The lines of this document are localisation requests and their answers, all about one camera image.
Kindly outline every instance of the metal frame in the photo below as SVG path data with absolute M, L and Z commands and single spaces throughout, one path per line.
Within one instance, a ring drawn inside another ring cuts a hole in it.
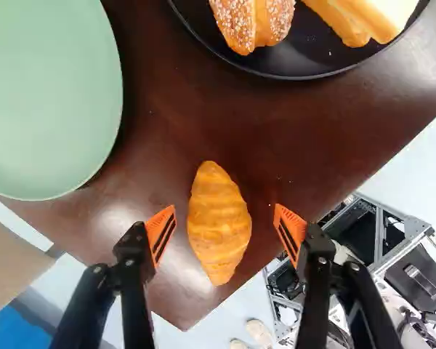
M 375 201 L 367 196 L 364 196 L 360 193 L 353 193 L 349 196 L 345 201 L 346 207 L 344 207 L 341 211 L 339 211 L 333 218 L 331 218 L 327 223 L 325 223 L 322 227 L 322 230 L 326 230 L 331 225 L 333 225 L 337 220 L 339 220 L 343 215 L 348 213 L 351 209 L 354 209 L 356 206 L 361 205 L 364 206 L 368 211 L 376 213 L 376 235 L 375 235 L 375 250 L 374 250 L 374 263 L 372 263 L 368 267 L 368 271 L 371 275 L 382 277 L 386 273 L 386 270 L 392 267 L 398 260 L 408 254 L 412 249 L 414 249 L 424 238 L 427 238 L 435 247 L 436 240 L 434 237 L 434 229 L 432 226 L 416 217 L 409 216 L 399 212 L 395 209 L 388 207 L 387 205 L 383 205 L 378 201 Z M 386 238 L 386 227 L 384 221 L 384 213 L 388 213 L 397 217 L 399 220 L 402 220 L 404 223 L 404 234 L 405 239 L 401 241 L 397 246 L 391 249 L 388 253 L 383 255 L 383 240 Z M 280 297 L 276 294 L 272 294 L 270 291 L 270 287 L 268 284 L 268 276 L 272 275 L 275 271 L 277 271 L 281 266 L 283 266 L 289 257 L 279 262 L 271 273 L 267 272 L 266 267 L 263 268 L 263 276 L 265 278 L 265 283 L 268 289 L 268 297 L 270 301 L 270 306 L 273 314 L 273 324 L 275 327 L 275 334 L 278 342 L 284 341 L 284 338 L 288 336 L 288 334 L 292 332 L 297 332 L 299 329 L 299 319 L 300 314 L 302 314 L 303 309 L 303 297 L 301 297 L 300 302 L 287 300 L 284 297 Z M 338 302 L 333 302 L 333 297 L 331 298 L 331 304 L 333 306 L 330 307 L 332 309 L 334 305 Z M 283 324 L 278 314 L 276 313 L 275 306 L 277 304 L 284 305 L 288 308 L 293 309 L 298 315 L 298 320 L 294 324 L 294 326 L 287 326 Z

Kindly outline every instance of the croissant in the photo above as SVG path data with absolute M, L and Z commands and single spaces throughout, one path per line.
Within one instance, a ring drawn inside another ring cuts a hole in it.
M 187 234 L 213 285 L 226 284 L 249 244 L 251 217 L 239 187 L 213 161 L 203 162 L 195 176 Z

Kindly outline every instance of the bread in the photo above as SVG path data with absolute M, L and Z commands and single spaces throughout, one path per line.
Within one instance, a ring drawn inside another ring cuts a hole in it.
M 403 31 L 419 0 L 329 0 L 380 44 Z
M 303 2 L 333 28 L 334 32 L 349 47 L 362 47 L 370 41 L 370 34 L 354 20 L 343 15 L 328 0 L 303 0 Z
M 215 286 L 226 284 L 246 251 L 251 217 L 239 187 L 213 161 L 205 161 L 192 185 L 187 234 Z
M 240 55 L 282 41 L 291 28 L 294 0 L 209 0 L 228 46 Z

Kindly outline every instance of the shoe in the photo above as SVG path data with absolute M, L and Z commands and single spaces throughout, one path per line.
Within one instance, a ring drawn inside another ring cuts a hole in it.
M 230 349 L 249 349 L 249 347 L 242 340 L 232 340 L 230 342 Z
M 247 321 L 247 332 L 259 343 L 261 348 L 271 349 L 273 346 L 273 336 L 270 330 L 260 320 L 255 318 Z

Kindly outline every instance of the pastry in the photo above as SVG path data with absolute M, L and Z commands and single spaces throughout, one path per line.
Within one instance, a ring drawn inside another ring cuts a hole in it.
M 226 284 L 250 241 L 251 217 L 239 187 L 213 161 L 202 163 L 195 176 L 187 234 L 213 285 Z
M 273 46 L 291 28 L 294 0 L 209 0 L 227 45 L 240 55 Z

